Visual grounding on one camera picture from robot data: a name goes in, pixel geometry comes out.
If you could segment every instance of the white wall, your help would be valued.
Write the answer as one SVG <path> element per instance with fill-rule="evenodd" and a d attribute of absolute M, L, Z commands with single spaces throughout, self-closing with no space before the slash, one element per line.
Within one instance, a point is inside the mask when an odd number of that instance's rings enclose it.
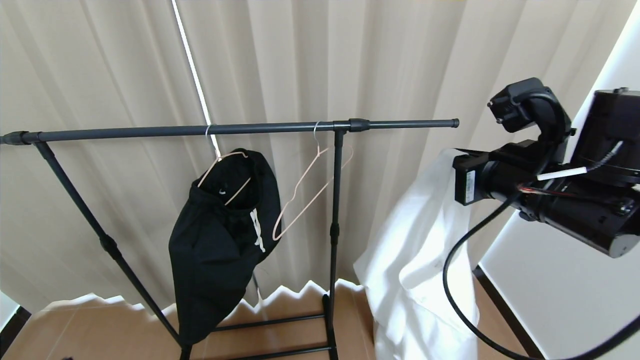
<path fill-rule="evenodd" d="M 621 86 L 640 90 L 638 4 L 594 90 Z M 587 110 L 588 104 L 574 124 L 582 124 Z M 640 314 L 640 246 L 611 259 L 515 213 L 481 267 L 547 358 L 581 353 Z M 637 359 L 638 354 L 636 334 L 602 359 Z"/>
<path fill-rule="evenodd" d="M 4 329 L 18 307 L 20 306 L 15 301 L 0 292 L 0 330 Z"/>

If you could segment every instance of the barcode label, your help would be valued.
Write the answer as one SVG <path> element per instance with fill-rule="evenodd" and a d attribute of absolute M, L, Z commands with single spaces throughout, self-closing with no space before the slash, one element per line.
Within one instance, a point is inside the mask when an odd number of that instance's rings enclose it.
<path fill-rule="evenodd" d="M 472 202 L 474 200 L 476 187 L 476 171 L 472 170 L 467 172 L 467 188 L 465 189 L 465 202 Z"/>

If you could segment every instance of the black garment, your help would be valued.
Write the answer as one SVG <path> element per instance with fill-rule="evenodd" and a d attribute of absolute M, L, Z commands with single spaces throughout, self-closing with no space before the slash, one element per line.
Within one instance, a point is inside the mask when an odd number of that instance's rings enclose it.
<path fill-rule="evenodd" d="M 275 176 L 261 153 L 236 151 L 248 158 L 231 155 L 213 167 L 199 188 L 200 178 L 191 184 L 169 240 L 180 338 L 188 344 L 206 338 L 231 313 L 253 269 L 277 244 L 272 237 L 280 213 Z"/>

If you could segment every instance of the clothes hanger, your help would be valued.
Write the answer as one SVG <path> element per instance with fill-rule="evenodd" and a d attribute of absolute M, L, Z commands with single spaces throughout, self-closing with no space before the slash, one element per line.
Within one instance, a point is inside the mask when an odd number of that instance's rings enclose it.
<path fill-rule="evenodd" d="M 329 181 L 327 181 L 327 183 L 324 184 L 324 186 L 320 189 L 320 191 L 318 191 L 316 196 L 314 196 L 313 199 L 311 199 L 311 201 L 309 201 L 309 203 L 302 209 L 302 211 L 300 211 L 300 213 L 293 219 L 293 221 L 290 222 L 289 225 L 287 225 L 287 227 L 284 228 L 284 230 L 280 233 L 280 235 L 276 236 L 276 229 L 278 228 L 278 225 L 282 221 L 282 215 L 284 214 L 284 211 L 287 208 L 287 206 L 289 205 L 289 203 L 291 203 L 293 201 L 293 199 L 296 198 L 296 193 L 298 192 L 298 187 L 300 186 L 300 183 L 302 183 L 302 180 L 305 178 L 305 176 L 307 176 L 307 173 L 309 172 L 311 167 L 320 158 L 320 155 L 326 153 L 329 150 L 329 148 L 327 147 L 325 150 L 320 151 L 320 142 L 318 141 L 318 139 L 316 137 L 316 128 L 318 127 L 319 123 L 320 123 L 320 121 L 316 122 L 316 125 L 314 126 L 314 139 L 316 139 L 316 144 L 317 144 L 316 156 L 313 159 L 313 161 L 311 161 L 311 164 L 309 164 L 309 166 L 307 167 L 305 172 L 302 174 L 302 176 L 300 177 L 300 180 L 298 180 L 298 183 L 296 184 L 296 186 L 293 188 L 293 196 L 282 207 L 282 211 L 278 215 L 278 220 L 276 220 L 276 224 L 273 226 L 273 232 L 271 234 L 272 237 L 273 237 L 273 241 L 280 240 L 280 238 L 284 235 L 284 233 L 286 233 L 287 230 L 289 230 L 289 228 L 299 219 L 300 216 L 302 216 L 302 214 L 307 210 L 307 208 L 320 196 L 320 194 L 324 191 L 324 189 L 326 189 L 326 187 L 329 186 L 329 184 L 333 181 L 333 176 L 331 176 L 331 179 L 329 179 Z M 341 168 L 344 168 L 345 166 L 347 166 L 349 161 L 351 161 L 351 159 L 353 158 L 353 148 L 352 147 L 350 147 L 350 148 L 351 148 L 351 156 L 347 159 L 347 161 L 344 162 L 344 164 L 341 166 Z"/>
<path fill-rule="evenodd" d="M 211 125 L 207 126 L 207 129 L 204 131 L 204 136 L 207 138 L 207 141 L 209 140 L 208 136 L 209 136 L 209 128 L 211 127 Z M 240 155 L 242 154 L 242 156 L 244 156 L 244 158 L 249 158 L 249 156 L 247 154 L 244 153 L 244 151 L 236 151 L 236 152 L 230 152 L 228 154 L 222 155 L 222 156 L 218 156 L 216 155 L 216 159 L 213 161 L 213 163 L 211 164 L 211 166 L 207 169 L 207 171 L 204 173 L 204 175 L 202 176 L 202 179 L 200 179 L 200 182 L 198 183 L 198 187 L 200 187 L 200 185 L 202 185 L 202 183 L 204 182 L 204 179 L 207 178 L 207 176 L 209 175 L 209 172 L 211 172 L 211 170 L 213 169 L 213 167 L 219 163 L 222 159 L 226 158 L 227 156 L 231 156 L 231 155 Z M 235 199 L 236 196 L 238 196 L 238 194 L 242 191 L 242 189 L 245 188 L 245 186 L 249 183 L 249 181 L 251 181 L 251 178 L 249 177 L 242 186 L 240 186 L 240 189 L 238 189 L 238 191 L 236 191 L 236 193 L 231 196 L 231 198 L 229 200 L 227 200 L 227 202 L 225 202 L 225 206 L 229 205 L 229 202 L 231 202 L 231 200 Z"/>

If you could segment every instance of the white shirt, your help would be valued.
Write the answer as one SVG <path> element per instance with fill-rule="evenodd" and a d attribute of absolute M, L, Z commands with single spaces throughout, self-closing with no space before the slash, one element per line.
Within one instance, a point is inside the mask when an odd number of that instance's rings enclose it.
<path fill-rule="evenodd" d="M 375 320 L 379 360 L 477 359 L 476 337 L 453 311 L 442 286 L 445 258 L 470 218 L 470 207 L 454 200 L 451 164 L 461 154 L 444 150 L 418 175 L 353 265 Z M 477 324 L 466 244 L 451 263 L 448 280 L 456 303 Z"/>

